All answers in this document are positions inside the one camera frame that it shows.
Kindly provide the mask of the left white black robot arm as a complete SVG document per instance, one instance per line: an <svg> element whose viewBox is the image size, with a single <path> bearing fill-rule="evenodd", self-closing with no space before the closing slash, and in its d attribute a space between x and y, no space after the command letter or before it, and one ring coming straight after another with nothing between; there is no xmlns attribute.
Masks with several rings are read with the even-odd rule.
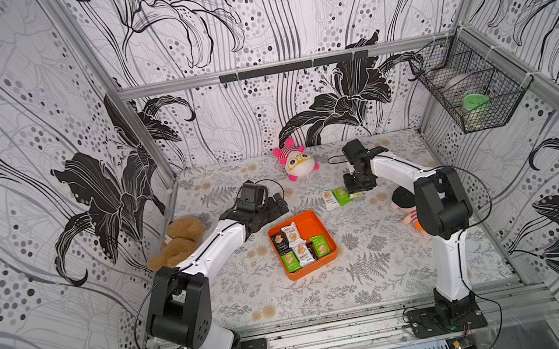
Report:
<svg viewBox="0 0 559 349"><path fill-rule="evenodd" d="M192 255L175 268L156 272L144 319L146 334L185 349L239 349L238 333L214 322L210 280L254 233L288 211L278 193L258 208L224 212Z"/></svg>

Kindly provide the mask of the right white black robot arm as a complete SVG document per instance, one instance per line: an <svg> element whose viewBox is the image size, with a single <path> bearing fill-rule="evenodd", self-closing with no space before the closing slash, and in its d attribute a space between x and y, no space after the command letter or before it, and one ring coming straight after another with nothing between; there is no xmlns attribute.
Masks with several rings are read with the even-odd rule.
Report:
<svg viewBox="0 0 559 349"><path fill-rule="evenodd" d="M435 310L440 323L451 327L454 320L476 309L469 285L465 241L473 209L456 169L427 167L397 157L385 147L366 148L352 140L343 149L354 169L344 175L350 193L369 191L378 179L395 183L414 204L419 225L431 236L437 270Z"/></svg>

